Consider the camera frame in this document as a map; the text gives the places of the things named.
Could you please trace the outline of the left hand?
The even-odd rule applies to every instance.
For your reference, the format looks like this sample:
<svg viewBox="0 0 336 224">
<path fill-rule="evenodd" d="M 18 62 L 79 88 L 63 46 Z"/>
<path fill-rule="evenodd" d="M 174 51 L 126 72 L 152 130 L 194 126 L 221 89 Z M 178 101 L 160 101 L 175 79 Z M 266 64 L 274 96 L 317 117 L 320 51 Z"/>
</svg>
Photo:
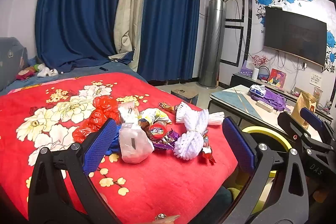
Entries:
<svg viewBox="0 0 336 224">
<path fill-rule="evenodd" d="M 112 209 L 112 207 L 110 206 L 110 204 L 108 203 L 108 199 L 107 197 L 105 196 L 105 194 L 103 193 L 99 193 L 100 196 L 102 197 L 102 199 L 104 200 L 104 202 L 108 205 L 108 207 L 110 208 L 110 210 L 114 212 L 114 210 Z M 177 219 L 180 218 L 180 215 L 171 215 L 171 216 L 167 216 L 165 214 L 159 214 L 155 217 L 155 220 L 151 220 L 149 222 L 144 222 L 143 224 L 168 224 L 168 223 L 175 223 L 175 221 Z"/>
</svg>

